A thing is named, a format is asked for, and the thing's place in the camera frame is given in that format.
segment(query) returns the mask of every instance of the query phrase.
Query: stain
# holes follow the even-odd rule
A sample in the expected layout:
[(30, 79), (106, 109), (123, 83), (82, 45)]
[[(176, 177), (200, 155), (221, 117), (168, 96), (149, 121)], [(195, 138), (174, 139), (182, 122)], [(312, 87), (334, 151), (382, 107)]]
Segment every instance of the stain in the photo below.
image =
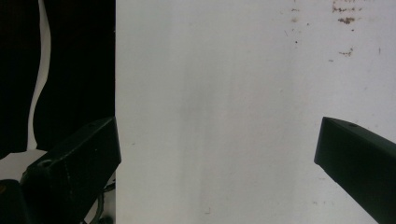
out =
[(336, 6), (332, 6), (332, 13), (334, 12), (354, 12), (356, 10), (355, 7), (336, 7)]
[(205, 215), (210, 215), (210, 213), (211, 213), (211, 209), (209, 207), (209, 209), (205, 212)]
[(350, 24), (350, 23), (352, 23), (353, 21), (355, 21), (355, 18), (353, 18), (353, 17), (346, 17), (346, 18), (341, 18), (341, 19), (338, 19), (340, 22), (343, 22), (343, 23), (345, 23), (345, 24)]
[(338, 52), (338, 53), (342, 54), (346, 57), (350, 57), (350, 56), (352, 56), (352, 52), (353, 52), (353, 49), (350, 49), (348, 52)]

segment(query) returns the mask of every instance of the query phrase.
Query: black plastic part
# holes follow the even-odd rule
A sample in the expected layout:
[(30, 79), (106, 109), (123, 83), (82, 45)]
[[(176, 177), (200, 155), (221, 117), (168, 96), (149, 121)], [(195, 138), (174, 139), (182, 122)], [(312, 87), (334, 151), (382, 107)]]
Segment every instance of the black plastic part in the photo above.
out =
[(16, 180), (0, 180), (0, 223), (31, 224), (20, 183)]
[(115, 118), (90, 123), (32, 163), (21, 187), (40, 224), (77, 224), (120, 163)]
[(356, 124), (323, 118), (315, 163), (378, 223), (396, 223), (396, 145)]

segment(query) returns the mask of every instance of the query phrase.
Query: white surface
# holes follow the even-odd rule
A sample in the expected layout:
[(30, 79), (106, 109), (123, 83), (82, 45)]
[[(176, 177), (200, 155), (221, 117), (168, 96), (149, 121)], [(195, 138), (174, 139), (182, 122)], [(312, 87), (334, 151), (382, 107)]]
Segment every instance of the white surface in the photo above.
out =
[(324, 116), (396, 140), (395, 20), (391, 0), (118, 1), (118, 224), (375, 223), (313, 159)]

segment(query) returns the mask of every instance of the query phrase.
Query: white panel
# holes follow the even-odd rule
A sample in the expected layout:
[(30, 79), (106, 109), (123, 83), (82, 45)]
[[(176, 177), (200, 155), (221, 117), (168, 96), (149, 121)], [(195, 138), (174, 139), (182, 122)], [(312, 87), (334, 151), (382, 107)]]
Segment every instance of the white panel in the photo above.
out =
[(375, 223), (321, 118), (396, 140), (391, 0), (120, 0), (119, 224)]

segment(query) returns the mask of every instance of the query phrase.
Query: white strip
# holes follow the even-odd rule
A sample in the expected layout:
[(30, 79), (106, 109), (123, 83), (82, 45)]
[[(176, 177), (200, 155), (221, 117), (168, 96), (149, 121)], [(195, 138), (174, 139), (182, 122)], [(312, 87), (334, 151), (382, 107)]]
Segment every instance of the white strip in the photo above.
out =
[(30, 107), (27, 149), (36, 149), (37, 147), (33, 130), (33, 115), (35, 113), (35, 105), (37, 104), (38, 97), (46, 84), (50, 67), (50, 27), (43, 0), (38, 0), (38, 5), (40, 9), (41, 60), (37, 82), (35, 84), (35, 93)]

